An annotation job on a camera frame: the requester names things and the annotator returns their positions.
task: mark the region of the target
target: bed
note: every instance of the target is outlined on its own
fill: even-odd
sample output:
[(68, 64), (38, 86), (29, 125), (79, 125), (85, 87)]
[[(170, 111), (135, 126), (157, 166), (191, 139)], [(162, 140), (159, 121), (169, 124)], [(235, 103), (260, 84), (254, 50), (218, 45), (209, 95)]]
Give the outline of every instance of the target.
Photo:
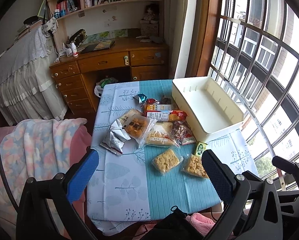
[(25, 119), (62, 120), (67, 111), (49, 71), (57, 54), (38, 26), (0, 58), (0, 111), (9, 125)]
[[(86, 119), (24, 120), (17, 126), (0, 128), (0, 151), (5, 174), (13, 196), (19, 204), (28, 177), (52, 179), (86, 153), (91, 135), (84, 124)], [(73, 206), (84, 221), (85, 194)], [(52, 201), (48, 202), (59, 232), (68, 237)], [(7, 196), (0, 177), (0, 226), (15, 238), (17, 213)]]

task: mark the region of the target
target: white lace cover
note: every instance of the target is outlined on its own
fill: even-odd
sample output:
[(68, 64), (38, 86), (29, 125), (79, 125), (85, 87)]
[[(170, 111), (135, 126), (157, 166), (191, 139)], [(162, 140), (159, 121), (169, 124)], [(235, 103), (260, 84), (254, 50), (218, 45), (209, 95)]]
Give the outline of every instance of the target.
[(23, 65), (50, 54), (46, 46), (46, 37), (39, 26), (15, 43), (0, 58), (0, 85)]

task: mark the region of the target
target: metal screw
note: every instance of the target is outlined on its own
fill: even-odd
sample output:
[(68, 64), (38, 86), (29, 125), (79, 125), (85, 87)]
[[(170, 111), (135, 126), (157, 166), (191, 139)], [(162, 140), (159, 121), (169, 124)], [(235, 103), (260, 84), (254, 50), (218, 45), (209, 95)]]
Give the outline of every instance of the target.
[(266, 179), (266, 182), (267, 182), (268, 184), (273, 184), (273, 180), (270, 179), (270, 178), (267, 178), (267, 179)]
[(245, 177), (242, 175), (242, 174), (237, 174), (236, 175), (236, 178), (238, 179), (238, 180), (245, 180)]
[(26, 180), (27, 183), (32, 183), (34, 182), (34, 178), (33, 177), (29, 177), (27, 180)]
[(62, 178), (64, 178), (64, 173), (60, 172), (55, 175), (55, 179), (62, 179)]

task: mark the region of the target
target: white plastic box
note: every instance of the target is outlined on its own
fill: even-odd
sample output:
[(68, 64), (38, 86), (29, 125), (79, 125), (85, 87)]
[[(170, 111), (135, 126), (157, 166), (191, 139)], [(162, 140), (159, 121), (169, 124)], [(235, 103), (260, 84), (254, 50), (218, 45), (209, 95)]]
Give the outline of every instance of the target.
[(197, 141), (217, 139), (243, 122), (243, 112), (211, 77), (174, 79), (172, 96), (187, 113), (186, 120)]

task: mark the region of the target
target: pastel floral blanket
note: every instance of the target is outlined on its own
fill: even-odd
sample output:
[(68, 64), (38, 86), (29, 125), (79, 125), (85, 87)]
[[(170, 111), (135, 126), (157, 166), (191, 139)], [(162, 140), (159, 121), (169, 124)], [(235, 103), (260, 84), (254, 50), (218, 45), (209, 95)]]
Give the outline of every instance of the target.
[[(0, 143), (0, 152), (8, 184), (19, 204), (25, 181), (52, 179), (58, 172), (69, 169), (69, 150), (72, 138), (84, 118), (53, 120), (24, 120), (14, 132)], [(53, 202), (49, 207), (60, 232), (62, 223)], [(17, 213), (14, 210), (0, 176), (0, 225), (15, 238)]]

